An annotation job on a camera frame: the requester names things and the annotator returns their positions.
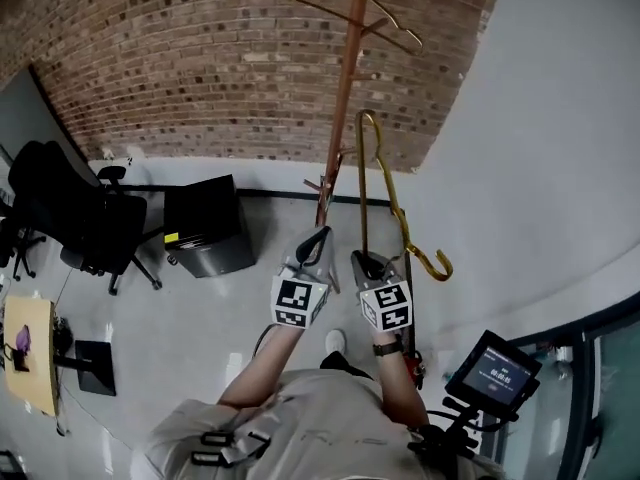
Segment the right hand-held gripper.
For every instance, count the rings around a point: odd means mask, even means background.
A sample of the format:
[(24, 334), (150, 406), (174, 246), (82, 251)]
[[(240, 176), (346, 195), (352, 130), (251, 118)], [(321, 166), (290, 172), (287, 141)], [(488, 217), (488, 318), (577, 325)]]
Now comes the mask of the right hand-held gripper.
[(413, 324), (413, 300), (408, 282), (389, 259), (383, 276), (374, 279), (374, 261), (361, 250), (351, 253), (361, 313), (378, 332), (391, 332)]

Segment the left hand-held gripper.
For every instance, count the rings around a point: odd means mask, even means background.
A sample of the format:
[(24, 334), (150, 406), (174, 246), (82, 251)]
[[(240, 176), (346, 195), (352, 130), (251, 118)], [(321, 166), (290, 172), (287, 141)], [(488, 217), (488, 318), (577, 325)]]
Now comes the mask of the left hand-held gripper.
[(313, 227), (288, 245), (284, 264), (273, 276), (272, 321), (281, 326), (308, 329), (325, 306), (331, 289), (341, 293), (334, 233), (330, 226)]

